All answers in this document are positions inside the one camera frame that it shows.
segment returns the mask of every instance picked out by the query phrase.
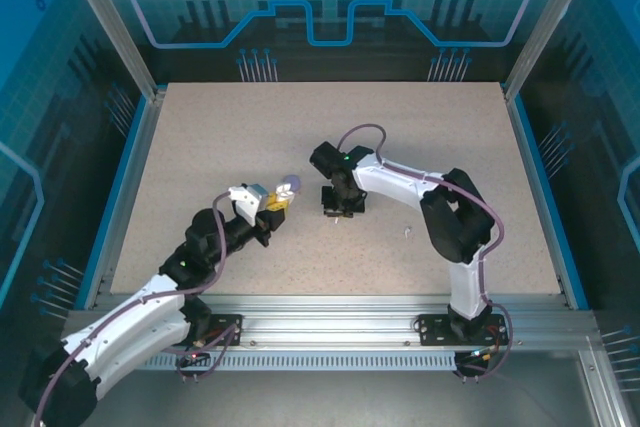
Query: cable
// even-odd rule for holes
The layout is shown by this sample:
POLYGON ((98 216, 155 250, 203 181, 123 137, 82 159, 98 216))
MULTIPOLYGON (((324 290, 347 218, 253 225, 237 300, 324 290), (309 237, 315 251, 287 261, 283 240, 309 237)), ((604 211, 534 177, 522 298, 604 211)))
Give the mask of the cable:
MULTIPOLYGON (((477 365, 465 365, 466 368, 469 369, 473 369, 473 370, 477 370, 480 372, 487 372, 487 369, 485 369, 484 367, 479 367, 477 365)), ((460 374, 460 372, 456 373, 458 375, 458 377, 464 378, 464 376, 462 374, 460 374)), ((554 424, 556 425, 562 425, 560 423, 560 421, 556 418, 555 415, 553 415, 551 412, 549 412, 546 407, 542 404, 542 402, 540 402, 538 399, 536 399, 536 397, 529 391, 529 389, 527 389, 521 382, 518 382, 515 379, 512 379, 511 377, 507 377, 506 375, 503 374, 499 374, 497 372, 494 372, 493 374, 497 379, 500 380, 504 380, 505 382, 510 383, 511 385, 513 385, 514 387, 517 387, 518 389, 520 389, 522 392, 524 392, 530 399, 531 401, 536 404, 536 406, 538 407, 538 409, 540 409, 541 412, 543 412, 547 417, 549 417, 554 424)))
POLYGON ((176 370, 178 371, 178 373, 182 376, 182 379, 186 379, 188 376, 184 375, 184 373, 182 372, 182 369, 180 368, 180 361, 184 360, 186 357, 188 357, 189 355, 193 355, 196 356, 198 354, 201 354, 207 350, 209 350, 210 348, 218 345, 218 343, 226 337, 226 342, 224 344, 224 348, 222 349, 222 352, 220 353, 220 355, 218 356, 218 358, 216 359, 216 361, 214 362, 214 364, 205 372, 203 372, 202 374, 196 375, 194 374, 193 377, 197 380, 198 378, 203 379, 205 377, 210 376, 214 370, 216 370, 218 368, 218 366, 220 365, 220 363, 222 362, 222 358, 224 357, 224 355, 227 353, 227 349, 229 348, 229 346, 231 345, 231 342, 233 341, 233 338, 236 335, 236 329, 237 326, 235 324, 230 325, 229 327, 227 327, 225 329, 224 332, 222 332, 218 337, 216 337, 214 340, 212 340, 211 342, 209 342, 207 345, 205 345, 204 347, 197 349, 197 350, 190 350, 188 352, 184 351, 184 350, 177 350, 177 349, 165 349, 165 352, 168 353, 175 353, 178 355, 182 355, 182 358, 178 361, 176 370))
POLYGON ((502 358, 500 359, 500 361, 496 364, 496 366, 493 369, 491 369, 490 371, 485 372, 483 375, 481 375, 479 377, 479 379, 489 378, 489 377, 494 375, 494 372, 497 369, 502 367, 504 362, 507 360, 507 357, 509 357, 509 354, 511 353, 511 348, 513 347, 513 321, 511 319, 511 315, 509 314, 509 311, 506 309, 506 307, 504 305, 499 304, 497 302, 493 302, 492 300, 489 299, 489 297, 487 296, 487 292, 485 290, 485 284, 484 284, 484 261, 485 261, 486 256, 488 254, 490 254, 491 252, 493 252, 502 243, 502 241, 504 240, 504 223, 502 222, 502 219, 496 213, 496 211, 493 210, 482 199, 479 199, 475 195, 471 194, 470 192, 467 192, 466 190, 458 187, 457 185, 454 185, 451 182, 447 182, 446 180, 440 179, 438 177, 433 177, 433 176, 430 176, 430 175, 422 175, 422 176, 420 176, 420 175, 416 174, 415 172, 412 172, 412 171, 409 171, 409 170, 405 170, 405 169, 403 169, 401 167, 398 167, 397 165, 393 165, 393 164, 390 164, 390 163, 385 163, 384 159, 382 158, 382 155, 380 154, 380 150, 382 149, 383 144, 387 140, 387 131, 381 125, 378 125, 378 124, 361 124, 361 125, 357 125, 357 126, 353 127, 352 129, 348 130, 342 136, 342 138, 338 142, 337 149, 340 150, 340 147, 342 146, 344 141, 347 139, 347 137, 349 137, 355 131, 360 130, 360 129, 364 129, 364 128, 367 128, 367 127, 378 129, 382 133, 382 139, 380 140, 380 142, 378 143, 378 145, 376 146, 376 149, 375 149, 376 159, 378 160, 378 162, 380 162, 380 165, 382 167, 386 167, 387 169, 389 169, 389 170, 391 170, 393 172, 396 172, 398 174, 406 175, 408 177, 412 177, 412 178, 420 180, 420 181, 427 181, 427 182, 431 182, 431 183, 434 183, 434 184, 437 184, 437 185, 441 185, 443 187, 446 187, 449 190, 453 190, 454 192, 457 192, 458 194, 460 194, 463 197, 471 200, 473 203, 475 203, 480 208, 482 208, 482 210, 484 210, 487 214, 489 214, 493 218, 493 220, 496 223, 496 226, 498 227, 498 237, 496 238, 496 240, 491 245, 489 245, 488 247, 483 249, 480 252, 480 255, 478 256, 478 284, 479 284, 479 287, 480 287, 480 297, 482 298, 483 302, 485 304, 491 306, 491 307, 497 308, 498 310, 502 311, 502 313, 504 314, 504 317, 505 317, 505 319, 507 321, 507 325, 509 327, 509 334, 510 335, 509 335, 509 341, 507 342, 506 349, 505 349, 504 354, 502 355, 502 358))
POLYGON ((47 406, 49 397, 51 397, 51 393, 53 392, 54 387, 60 380, 60 377, 62 377, 62 374, 64 373, 64 371, 69 367, 69 365, 71 365, 71 362, 73 362, 84 349, 86 349, 91 345, 91 341, 95 339, 100 334, 100 332, 106 329, 109 326, 109 324, 111 324, 114 320, 116 320, 123 314, 129 312, 134 307, 137 307, 138 305, 141 305, 141 304, 144 305, 149 300, 159 299, 163 297, 171 297, 174 295, 197 295, 209 289, 216 282, 218 282, 218 280, 220 279, 220 276, 222 275, 222 272, 224 271, 224 266, 227 259, 227 239, 224 232, 224 224, 222 222, 222 218, 220 217, 220 213, 218 212, 217 205, 218 205, 218 202, 220 202, 225 197, 228 197, 229 195, 230 195, 229 192, 224 192, 213 200, 213 217, 215 219, 216 227, 218 228, 218 232, 220 235, 220 262, 218 262, 217 272, 211 278, 211 280, 209 280, 206 284, 200 287, 193 287, 191 289, 184 289, 184 290, 169 290, 165 292, 156 292, 153 294, 145 295, 123 306, 120 310, 117 310, 116 312, 112 313, 109 317, 107 317, 104 320, 104 322, 98 325, 93 330, 93 332, 91 332, 91 334, 89 334, 84 340, 80 342, 80 345, 78 345, 78 347, 76 347, 75 350, 73 350, 73 352, 69 354, 69 356, 60 365, 60 367, 58 367, 58 370, 56 370, 56 372, 53 374, 53 376, 51 377, 51 380, 49 380, 49 383, 47 384, 47 386, 44 389, 44 392, 42 393, 42 397, 40 397, 40 402, 38 403, 38 408, 36 410, 36 415, 33 421, 34 426, 40 427, 40 422, 42 421, 42 415, 44 414, 44 409, 47 406))

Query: table surface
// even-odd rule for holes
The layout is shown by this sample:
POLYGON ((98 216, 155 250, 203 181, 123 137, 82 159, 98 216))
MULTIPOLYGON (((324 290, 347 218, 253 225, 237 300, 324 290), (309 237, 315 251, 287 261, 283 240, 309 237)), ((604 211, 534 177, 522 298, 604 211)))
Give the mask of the table surface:
MULTIPOLYGON (((336 224, 322 215, 327 181, 309 156, 364 122, 386 128, 382 155, 389 160, 430 172, 465 170, 502 217, 505 241, 487 259, 489 292, 559 292, 497 83, 170 84, 112 292, 138 290, 184 241, 193 215, 229 186, 272 189, 290 173, 303 189, 287 221, 268 248, 252 242, 233 254, 211 292, 450 292, 447 262, 431 246, 419 212, 373 194, 367 212, 354 219, 336 224)), ((379 135, 359 131, 345 149, 373 148, 379 135)))

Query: enclosure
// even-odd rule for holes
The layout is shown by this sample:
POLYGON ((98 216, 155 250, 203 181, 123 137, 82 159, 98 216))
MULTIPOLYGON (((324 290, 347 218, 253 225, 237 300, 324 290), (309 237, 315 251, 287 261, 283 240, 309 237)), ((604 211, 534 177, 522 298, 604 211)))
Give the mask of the enclosure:
POLYGON ((286 174, 302 190, 269 247, 201 296, 243 318, 220 371, 183 385, 159 353, 85 425, 636 425, 640 0, 0 11, 3 425, 33 423, 17 392, 45 333, 140 289, 229 186, 286 174), (513 317, 504 378, 429 364, 456 349, 414 329, 451 294, 419 214, 371 195, 361 216, 322 215, 309 156, 367 122, 385 158, 463 169, 502 217, 487 289, 513 317))

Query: robotic arm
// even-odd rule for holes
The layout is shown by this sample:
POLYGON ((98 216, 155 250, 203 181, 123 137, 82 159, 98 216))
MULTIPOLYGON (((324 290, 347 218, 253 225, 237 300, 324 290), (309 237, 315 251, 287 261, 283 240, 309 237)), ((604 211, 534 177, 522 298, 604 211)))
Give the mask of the robotic arm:
MULTIPOLYGON (((231 187, 229 197, 235 217, 225 222, 220 213, 227 255, 242 249, 252 239, 267 247, 271 233, 284 222, 288 205, 299 188, 300 181, 295 176, 286 177, 272 193, 258 184, 231 187)), ((181 294, 208 285, 216 275, 221 259, 221 233, 213 209, 199 211, 185 237, 158 274, 109 314, 62 340, 45 340, 33 350, 19 395, 35 412, 50 378, 102 326, 100 333, 63 371, 51 392, 43 414, 47 427, 81 425, 118 381, 171 345, 202 346, 212 332, 225 327, 227 335, 237 337, 241 327, 239 316, 238 320, 229 320, 237 323, 235 328, 221 326, 220 319, 214 319, 196 295, 181 294), (149 294, 171 291, 175 295, 140 303, 149 294), (122 315, 114 315, 136 302, 138 305, 122 315)))
POLYGON ((478 255, 491 239, 495 221, 468 198, 428 180, 442 179, 482 199, 469 176, 459 169, 448 174, 422 172, 382 159, 362 146, 343 153, 329 142, 314 150, 310 162, 331 181, 331 186, 322 188, 322 205, 329 217, 363 213, 369 192, 422 213, 431 244, 450 263, 451 329, 463 341, 476 335, 491 314, 480 289, 478 255))

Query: blue background wall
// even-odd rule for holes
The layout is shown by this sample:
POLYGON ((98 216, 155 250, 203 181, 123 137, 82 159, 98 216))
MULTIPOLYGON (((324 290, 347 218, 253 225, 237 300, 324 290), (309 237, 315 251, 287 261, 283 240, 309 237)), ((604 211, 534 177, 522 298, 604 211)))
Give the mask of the blue background wall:
MULTIPOLYGON (((25 425, 16 391, 26 355, 60 331, 65 314, 31 302, 47 295, 38 277, 62 286, 43 261, 63 257, 84 268, 125 140, 126 125, 111 118, 140 94, 85 0, 0 0, 0 19, 0 142, 35 167, 45 199, 20 252, 34 185, 0 152, 0 285, 21 259, 7 297, 0 295, 0 423, 25 425)), ((72 301, 68 291, 62 296, 72 301)))
POLYGON ((428 71, 440 47, 447 61, 473 59, 465 80, 503 80, 546 2, 115 1, 160 82, 240 80, 238 51, 253 47, 278 54, 280 80, 433 80, 428 71), (349 6, 358 3, 367 5, 351 17, 349 6), (465 47, 474 52, 462 59, 465 47), (309 55, 314 68, 299 60, 309 55))
POLYGON ((639 1, 573 0, 522 90, 588 301, 605 332, 636 334, 639 1))

